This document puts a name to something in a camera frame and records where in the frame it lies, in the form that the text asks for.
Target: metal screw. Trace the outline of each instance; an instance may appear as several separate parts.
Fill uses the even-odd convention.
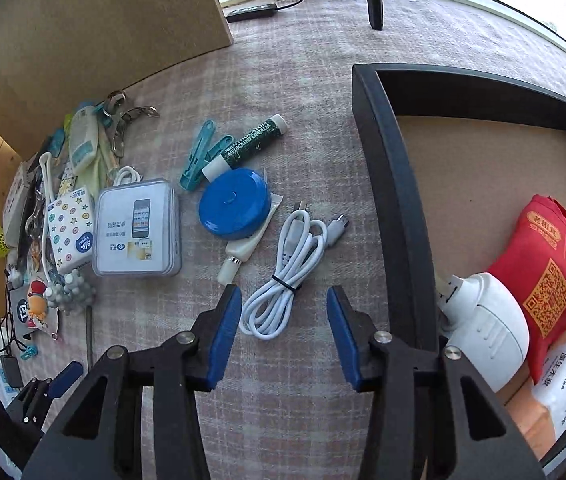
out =
[[[182,345],[189,345],[190,343],[194,342],[195,338],[196,336],[194,335],[194,332],[190,332],[189,330],[178,332],[176,334],[176,341],[178,341]]]
[[[445,357],[452,361],[458,361],[461,358],[461,351],[455,346],[446,346],[444,350]]]
[[[108,357],[110,359],[120,359],[125,354],[125,349],[122,346],[112,346],[108,349]]]
[[[374,332],[374,340],[377,343],[387,344],[392,340],[392,334],[387,332],[387,330],[377,330]]]

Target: medicated cream tube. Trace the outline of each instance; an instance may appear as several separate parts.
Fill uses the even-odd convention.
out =
[[[287,123],[279,114],[270,117],[253,130],[248,131],[239,140],[230,144],[203,168],[208,181],[213,181],[220,174],[238,168],[244,161],[266,147],[272,140],[287,131]]]
[[[254,249],[258,245],[258,242],[263,237],[265,229],[268,228],[269,221],[274,216],[274,213],[283,201],[283,197],[272,193],[272,205],[269,207],[268,216],[265,218],[263,225],[256,231],[252,236],[243,238],[242,240],[233,240],[227,242],[227,247],[225,252],[227,253],[227,259],[223,262],[220,272],[218,273],[218,283],[221,285],[227,285],[234,280],[234,276],[239,270],[240,264],[245,263],[250,259]]]

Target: phone picture on box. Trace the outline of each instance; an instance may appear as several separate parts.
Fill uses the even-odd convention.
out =
[[[134,202],[132,215],[132,238],[147,238],[150,235],[150,199]]]

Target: clear plastic box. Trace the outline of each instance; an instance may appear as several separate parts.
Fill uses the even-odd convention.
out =
[[[178,196],[165,179],[109,187],[96,203],[92,267],[98,276],[179,272]]]

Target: red bag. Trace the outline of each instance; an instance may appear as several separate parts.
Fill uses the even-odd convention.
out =
[[[534,384],[547,348],[566,331],[566,211],[534,195],[508,248],[488,269],[518,301],[529,328],[527,363]]]

